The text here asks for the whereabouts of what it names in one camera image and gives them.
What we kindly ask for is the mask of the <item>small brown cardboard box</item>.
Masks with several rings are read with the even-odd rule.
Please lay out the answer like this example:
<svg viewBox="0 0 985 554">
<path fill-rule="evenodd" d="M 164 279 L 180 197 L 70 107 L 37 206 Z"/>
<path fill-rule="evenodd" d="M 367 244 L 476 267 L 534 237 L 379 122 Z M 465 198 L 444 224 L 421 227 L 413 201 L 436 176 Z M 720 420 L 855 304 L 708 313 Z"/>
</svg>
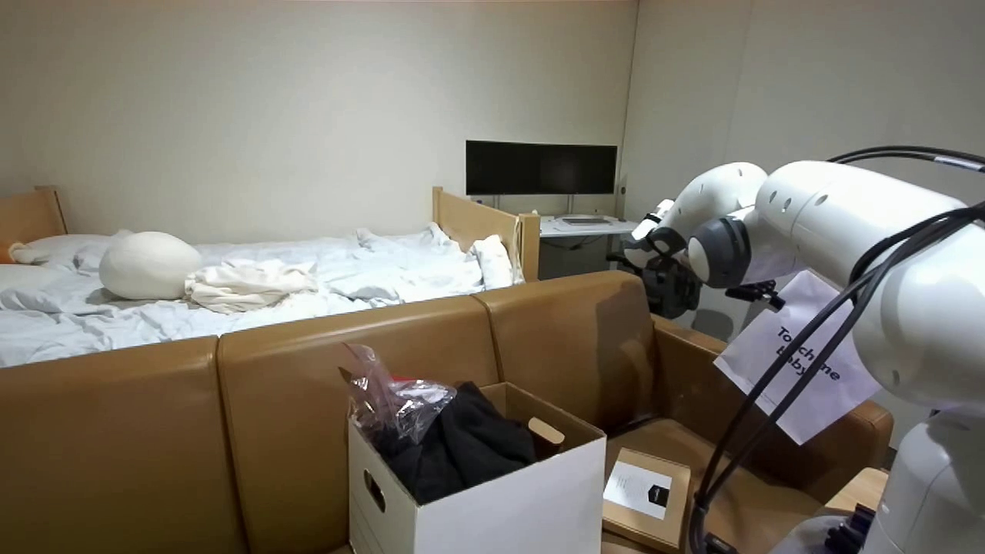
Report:
<svg viewBox="0 0 985 554">
<path fill-rule="evenodd" d="M 686 554 L 692 470 L 621 448 L 603 491 L 603 529 L 662 554 Z"/>
</svg>

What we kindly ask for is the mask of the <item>white cardboard box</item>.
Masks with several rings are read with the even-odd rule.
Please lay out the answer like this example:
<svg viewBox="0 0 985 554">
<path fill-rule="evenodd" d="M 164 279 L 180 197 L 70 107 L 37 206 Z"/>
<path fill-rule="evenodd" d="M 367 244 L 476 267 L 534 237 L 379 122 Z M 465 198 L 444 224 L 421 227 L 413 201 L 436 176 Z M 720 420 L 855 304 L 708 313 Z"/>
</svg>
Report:
<svg viewBox="0 0 985 554">
<path fill-rule="evenodd" d="M 349 422 L 354 554 L 600 554 L 605 432 L 513 383 L 486 385 L 482 393 L 508 419 L 560 432 L 556 452 L 421 506 Z"/>
</svg>

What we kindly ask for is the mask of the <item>clear plastic bag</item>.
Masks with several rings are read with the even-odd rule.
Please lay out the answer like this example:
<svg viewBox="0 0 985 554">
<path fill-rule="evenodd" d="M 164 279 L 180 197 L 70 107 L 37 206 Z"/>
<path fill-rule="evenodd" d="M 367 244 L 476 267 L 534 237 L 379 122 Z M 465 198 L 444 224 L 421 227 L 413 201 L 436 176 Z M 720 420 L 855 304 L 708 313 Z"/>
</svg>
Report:
<svg viewBox="0 0 985 554">
<path fill-rule="evenodd" d="M 394 379 L 376 351 L 359 344 L 345 343 L 342 347 L 354 358 L 352 364 L 339 368 L 347 382 L 349 420 L 376 448 L 399 450 L 418 445 L 452 400 L 440 410 L 428 406 L 403 411 L 389 388 L 391 382 L 400 379 Z"/>
</svg>

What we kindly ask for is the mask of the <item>tan leather sofa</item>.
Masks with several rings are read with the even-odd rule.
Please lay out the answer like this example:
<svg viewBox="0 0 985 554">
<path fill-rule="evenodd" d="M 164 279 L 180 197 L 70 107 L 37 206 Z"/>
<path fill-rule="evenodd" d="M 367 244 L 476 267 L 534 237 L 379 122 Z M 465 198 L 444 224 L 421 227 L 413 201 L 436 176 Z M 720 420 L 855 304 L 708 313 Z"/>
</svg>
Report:
<svg viewBox="0 0 985 554">
<path fill-rule="evenodd" d="M 0 554 L 345 552 L 345 344 L 533 394 L 699 479 L 743 401 L 725 345 L 597 272 L 0 369 Z"/>
</svg>

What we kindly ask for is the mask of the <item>white desk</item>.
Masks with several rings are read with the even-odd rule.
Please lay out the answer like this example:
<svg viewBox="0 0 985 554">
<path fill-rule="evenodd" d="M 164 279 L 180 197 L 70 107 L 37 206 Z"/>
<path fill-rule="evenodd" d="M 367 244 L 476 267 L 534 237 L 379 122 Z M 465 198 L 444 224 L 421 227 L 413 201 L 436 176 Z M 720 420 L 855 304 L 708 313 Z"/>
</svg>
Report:
<svg viewBox="0 0 985 554">
<path fill-rule="evenodd" d="M 564 225 L 564 217 L 609 219 L 611 225 Z M 539 219 L 539 268 L 541 280 L 600 272 L 613 267 L 608 255 L 620 251 L 623 239 L 638 224 L 613 216 L 566 215 Z"/>
</svg>

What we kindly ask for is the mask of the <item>white paper sign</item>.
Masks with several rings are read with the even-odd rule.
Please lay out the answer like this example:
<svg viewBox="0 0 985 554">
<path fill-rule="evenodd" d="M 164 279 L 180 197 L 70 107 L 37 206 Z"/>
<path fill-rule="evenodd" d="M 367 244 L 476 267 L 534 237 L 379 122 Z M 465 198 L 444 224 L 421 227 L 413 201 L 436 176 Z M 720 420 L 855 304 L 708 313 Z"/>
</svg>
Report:
<svg viewBox="0 0 985 554">
<path fill-rule="evenodd" d="M 778 355 L 838 291 L 810 271 L 792 277 L 781 290 L 785 306 L 780 312 L 764 309 L 715 360 L 714 365 L 742 392 L 749 393 Z M 783 369 L 756 401 L 763 414 L 770 414 L 793 385 L 816 361 L 827 341 L 851 312 L 845 302 L 786 361 Z M 779 418 L 778 426 L 795 444 L 815 437 L 882 386 L 862 364 L 853 340 L 847 336 L 820 366 L 819 372 L 792 406 Z"/>
</svg>

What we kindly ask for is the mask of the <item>black monitor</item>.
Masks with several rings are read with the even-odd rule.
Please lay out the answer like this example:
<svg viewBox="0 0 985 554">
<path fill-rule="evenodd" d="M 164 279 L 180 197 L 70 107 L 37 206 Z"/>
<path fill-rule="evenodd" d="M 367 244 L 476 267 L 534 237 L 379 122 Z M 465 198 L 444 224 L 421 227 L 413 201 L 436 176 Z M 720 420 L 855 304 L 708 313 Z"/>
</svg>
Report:
<svg viewBox="0 0 985 554">
<path fill-rule="evenodd" d="M 611 194 L 618 147 L 466 141 L 466 194 Z"/>
</svg>

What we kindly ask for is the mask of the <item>wooden bed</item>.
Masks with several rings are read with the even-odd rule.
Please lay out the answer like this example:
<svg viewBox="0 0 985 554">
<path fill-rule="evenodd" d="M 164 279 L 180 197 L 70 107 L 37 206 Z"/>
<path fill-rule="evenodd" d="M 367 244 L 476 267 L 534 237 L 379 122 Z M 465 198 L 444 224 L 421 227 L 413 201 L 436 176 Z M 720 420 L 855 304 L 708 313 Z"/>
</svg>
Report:
<svg viewBox="0 0 985 554">
<path fill-rule="evenodd" d="M 462 199 L 436 187 L 432 192 L 432 216 L 429 224 L 438 225 L 463 250 L 490 235 L 498 235 L 514 266 L 520 270 L 522 282 L 532 279 L 533 270 L 537 267 L 533 259 L 537 252 L 534 243 L 537 231 L 535 219 L 531 215 L 509 214 Z M 34 192 L 0 199 L 0 277 L 11 276 L 10 264 L 21 264 L 14 262 L 9 253 L 15 243 L 29 243 L 46 236 L 67 234 L 70 232 L 65 222 L 61 199 L 52 187 L 38 187 Z"/>
</svg>

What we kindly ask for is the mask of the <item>black cloth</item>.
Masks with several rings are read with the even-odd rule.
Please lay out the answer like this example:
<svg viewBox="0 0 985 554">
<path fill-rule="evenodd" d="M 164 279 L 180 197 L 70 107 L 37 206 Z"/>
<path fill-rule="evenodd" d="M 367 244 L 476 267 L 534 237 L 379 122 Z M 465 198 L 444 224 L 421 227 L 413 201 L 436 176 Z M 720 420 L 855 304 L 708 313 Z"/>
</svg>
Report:
<svg viewBox="0 0 985 554">
<path fill-rule="evenodd" d="M 370 442 L 404 488 L 424 506 L 537 462 L 531 432 L 507 419 L 474 382 L 462 382 L 421 441 L 394 428 Z"/>
</svg>

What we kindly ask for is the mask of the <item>white duvet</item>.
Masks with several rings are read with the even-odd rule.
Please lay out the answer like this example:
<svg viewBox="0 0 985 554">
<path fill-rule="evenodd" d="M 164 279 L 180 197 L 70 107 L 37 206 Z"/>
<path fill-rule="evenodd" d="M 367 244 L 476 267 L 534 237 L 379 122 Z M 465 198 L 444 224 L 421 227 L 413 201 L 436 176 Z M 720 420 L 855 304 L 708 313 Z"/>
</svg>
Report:
<svg viewBox="0 0 985 554">
<path fill-rule="evenodd" d="M 185 295 L 172 301 L 121 299 L 103 288 L 99 266 L 78 272 L 10 264 L 11 276 L 0 277 L 0 368 L 470 295 L 523 281 L 498 235 L 463 250 L 436 224 L 411 235 L 359 230 L 310 241 L 192 246 L 202 256 L 201 268 L 229 259 L 311 263 L 318 290 L 224 315 Z"/>
</svg>

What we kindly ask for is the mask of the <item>cream cloth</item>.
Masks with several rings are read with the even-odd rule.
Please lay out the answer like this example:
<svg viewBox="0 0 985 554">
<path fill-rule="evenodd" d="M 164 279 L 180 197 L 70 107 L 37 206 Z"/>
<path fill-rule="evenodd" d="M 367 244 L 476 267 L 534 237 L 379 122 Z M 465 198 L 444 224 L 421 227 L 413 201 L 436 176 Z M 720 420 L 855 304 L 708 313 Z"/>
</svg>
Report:
<svg viewBox="0 0 985 554">
<path fill-rule="evenodd" d="M 278 259 L 229 259 L 187 275 L 184 298 L 224 315 L 255 311 L 277 305 L 290 295 L 316 293 L 313 267 Z"/>
</svg>

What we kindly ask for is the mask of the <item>round cream cushion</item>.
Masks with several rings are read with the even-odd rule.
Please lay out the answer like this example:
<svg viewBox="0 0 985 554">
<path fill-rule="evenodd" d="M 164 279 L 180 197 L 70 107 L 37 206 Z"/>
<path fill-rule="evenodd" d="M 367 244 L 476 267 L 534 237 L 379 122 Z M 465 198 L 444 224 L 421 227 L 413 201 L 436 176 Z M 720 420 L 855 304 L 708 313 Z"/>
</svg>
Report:
<svg viewBox="0 0 985 554">
<path fill-rule="evenodd" d="M 198 249 L 164 232 L 113 239 L 98 267 L 103 288 L 121 299 L 181 299 L 185 280 L 202 267 Z"/>
</svg>

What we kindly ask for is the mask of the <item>white pillow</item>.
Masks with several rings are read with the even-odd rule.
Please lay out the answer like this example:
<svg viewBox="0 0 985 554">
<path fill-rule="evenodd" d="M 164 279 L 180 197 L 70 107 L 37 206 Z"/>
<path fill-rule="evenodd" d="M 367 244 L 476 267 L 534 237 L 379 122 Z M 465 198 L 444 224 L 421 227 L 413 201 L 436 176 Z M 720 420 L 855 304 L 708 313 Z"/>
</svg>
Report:
<svg viewBox="0 0 985 554">
<path fill-rule="evenodd" d="M 9 249 L 14 262 L 48 265 L 78 272 L 98 269 L 102 256 L 116 239 L 113 235 L 67 234 L 46 236 Z"/>
</svg>

